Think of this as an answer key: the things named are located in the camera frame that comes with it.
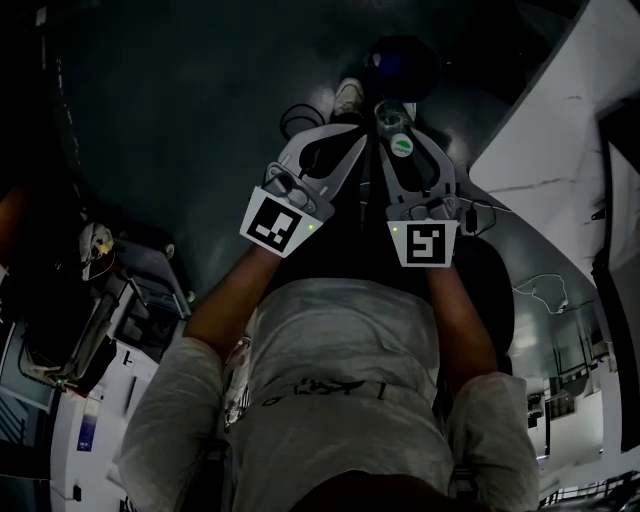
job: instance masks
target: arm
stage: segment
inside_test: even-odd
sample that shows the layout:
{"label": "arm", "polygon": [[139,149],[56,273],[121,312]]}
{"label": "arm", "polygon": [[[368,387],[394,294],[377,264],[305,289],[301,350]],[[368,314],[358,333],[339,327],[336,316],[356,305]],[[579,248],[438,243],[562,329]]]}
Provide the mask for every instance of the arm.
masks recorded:
{"label": "arm", "polygon": [[474,377],[498,371],[489,334],[457,270],[427,269],[440,344],[441,366],[456,396]]}
{"label": "arm", "polygon": [[249,249],[193,314],[185,338],[162,358],[127,427],[118,462],[124,488],[141,512],[173,512],[182,503],[223,412],[223,362],[279,263],[260,247]]}
{"label": "arm", "polygon": [[252,246],[191,316],[184,335],[204,341],[226,361],[281,261]]}
{"label": "arm", "polygon": [[427,279],[441,365],[456,397],[447,420],[454,460],[475,469],[481,501],[534,510],[538,465],[527,434],[526,384],[496,373],[493,344],[456,269],[429,269]]}

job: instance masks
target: man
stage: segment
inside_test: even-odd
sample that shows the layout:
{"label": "man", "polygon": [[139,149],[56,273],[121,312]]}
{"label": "man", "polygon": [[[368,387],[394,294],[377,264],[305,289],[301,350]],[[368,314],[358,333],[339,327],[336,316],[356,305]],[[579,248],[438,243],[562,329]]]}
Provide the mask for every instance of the man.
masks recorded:
{"label": "man", "polygon": [[[353,116],[362,103],[347,80],[334,114]],[[384,208],[371,215],[382,231],[369,245],[359,226],[344,232],[347,213],[359,224],[354,183],[286,260],[251,247],[167,350],[122,447],[122,480],[140,512],[180,509],[212,439],[231,447],[231,495],[200,510],[537,508],[524,382],[498,372],[506,349],[496,354],[455,267],[399,267]],[[459,254],[484,250],[465,240]],[[464,275],[491,273],[459,261]],[[223,364],[254,311],[250,404],[225,432]],[[438,368],[453,397],[444,431],[432,412]],[[472,475],[477,501],[456,499],[455,466]]]}

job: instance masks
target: white sneaker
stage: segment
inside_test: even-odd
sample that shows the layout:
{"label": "white sneaker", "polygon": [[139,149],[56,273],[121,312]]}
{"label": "white sneaker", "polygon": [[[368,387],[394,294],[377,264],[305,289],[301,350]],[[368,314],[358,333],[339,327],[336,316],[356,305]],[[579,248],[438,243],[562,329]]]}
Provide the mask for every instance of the white sneaker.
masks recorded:
{"label": "white sneaker", "polygon": [[336,99],[333,102],[334,117],[343,114],[362,115],[362,104],[364,103],[364,89],[359,80],[355,78],[345,78],[336,91]]}

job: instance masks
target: dark floor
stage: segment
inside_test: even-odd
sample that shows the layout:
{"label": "dark floor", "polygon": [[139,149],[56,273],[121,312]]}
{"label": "dark floor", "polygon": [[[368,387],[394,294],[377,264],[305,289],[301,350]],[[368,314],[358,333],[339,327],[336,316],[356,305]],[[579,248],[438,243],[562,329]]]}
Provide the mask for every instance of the dark floor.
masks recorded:
{"label": "dark floor", "polygon": [[[447,62],[486,59],[493,69],[505,48],[532,46],[515,41],[515,4],[503,0],[85,5],[50,13],[46,35],[68,159],[97,199],[171,235],[199,295],[246,246],[238,228],[252,187],[284,145],[280,115],[308,102],[328,117],[333,89],[381,35],[415,34],[439,54],[443,81],[418,122],[462,170],[513,94],[448,73]],[[567,24],[546,43],[539,38],[542,55]],[[541,57],[529,53],[531,75]]]}

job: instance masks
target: railing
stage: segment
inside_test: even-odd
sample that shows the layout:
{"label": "railing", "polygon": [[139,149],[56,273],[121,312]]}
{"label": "railing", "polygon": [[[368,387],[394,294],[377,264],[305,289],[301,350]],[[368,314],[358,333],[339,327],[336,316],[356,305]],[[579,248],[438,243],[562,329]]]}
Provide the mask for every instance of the railing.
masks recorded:
{"label": "railing", "polygon": [[25,428],[25,419],[19,418],[6,399],[0,395],[0,432],[4,434],[8,441],[24,444]]}
{"label": "railing", "polygon": [[561,502],[598,500],[597,510],[619,511],[640,492],[640,473],[631,471],[618,477],[581,487],[559,489],[540,503],[544,508]]}

